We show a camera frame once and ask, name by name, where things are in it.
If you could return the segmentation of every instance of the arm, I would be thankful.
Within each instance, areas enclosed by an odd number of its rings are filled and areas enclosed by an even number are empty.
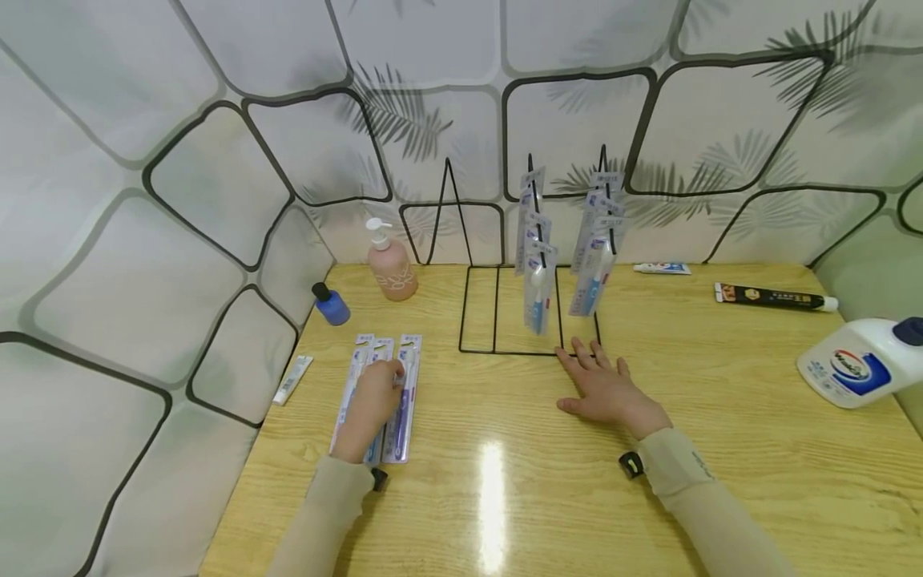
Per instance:
[[[664,428],[641,440],[653,493],[689,535],[712,577],[782,577],[795,569],[708,470],[686,435]]]
[[[362,499],[375,483],[362,461],[401,401],[402,389],[394,384],[394,377],[402,374],[400,361],[377,361],[359,378],[333,450],[318,464],[267,577],[333,574],[343,539],[362,514]]]
[[[659,403],[631,380],[628,363],[612,367],[599,343],[595,358],[573,339],[577,359],[557,357],[577,385],[579,399],[560,399],[562,411],[624,425],[639,441],[638,453],[653,493],[686,531],[712,577],[788,577],[795,570],[747,510],[719,483],[692,441],[673,428]]]
[[[343,539],[362,514],[362,499],[373,483],[365,465],[324,457],[267,577],[332,575]]]

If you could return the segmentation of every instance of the white plastic bottle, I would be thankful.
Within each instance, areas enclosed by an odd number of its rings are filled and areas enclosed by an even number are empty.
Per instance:
[[[923,318],[847,322],[797,366],[811,388],[838,407],[872,403],[923,380]]]

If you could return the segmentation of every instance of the hand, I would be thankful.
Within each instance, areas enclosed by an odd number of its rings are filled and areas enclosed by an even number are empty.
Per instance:
[[[402,375],[403,365],[397,360],[376,361],[366,367],[355,384],[353,399],[346,410],[346,420],[337,431],[331,457],[347,463],[363,461],[375,435],[401,402],[403,387],[394,382],[394,377]]]
[[[574,337],[570,343],[577,353],[576,359],[561,347],[556,347],[555,353],[573,379],[581,398],[558,399],[558,409],[591,421],[619,423],[637,440],[673,426],[664,407],[644,394],[631,380],[625,359],[617,359],[613,368],[603,347],[596,341],[590,342],[595,359],[580,339]]]

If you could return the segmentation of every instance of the wooden table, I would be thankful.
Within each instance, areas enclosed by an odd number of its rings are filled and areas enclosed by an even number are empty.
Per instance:
[[[646,482],[618,469],[626,435],[555,408],[573,392],[557,360],[460,353],[466,267],[418,270],[419,293],[399,304],[381,296],[366,267],[330,272],[353,318],[331,327],[312,314],[297,353],[313,355],[314,365],[288,404],[270,410],[201,576],[267,569],[328,449],[358,332],[425,337],[411,461],[388,467],[385,493],[366,499],[338,574],[703,575]],[[508,272],[497,290],[494,270],[473,270],[466,347],[490,348],[497,292],[497,348],[536,344],[519,326],[520,281]],[[813,274],[765,265],[693,272],[617,267],[599,313],[610,355],[628,358],[638,384],[801,574],[923,574],[917,433],[893,398],[844,411],[795,369],[797,356],[840,317],[714,302],[716,281],[816,293]],[[569,300],[573,279],[565,270],[558,278]],[[580,321],[565,325],[567,333],[593,332]]]

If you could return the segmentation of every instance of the blue bottle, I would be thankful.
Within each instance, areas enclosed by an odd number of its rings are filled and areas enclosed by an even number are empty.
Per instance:
[[[323,282],[315,283],[311,292],[318,298],[318,310],[328,323],[338,327],[349,320],[349,307],[340,298],[340,293],[331,291]]]

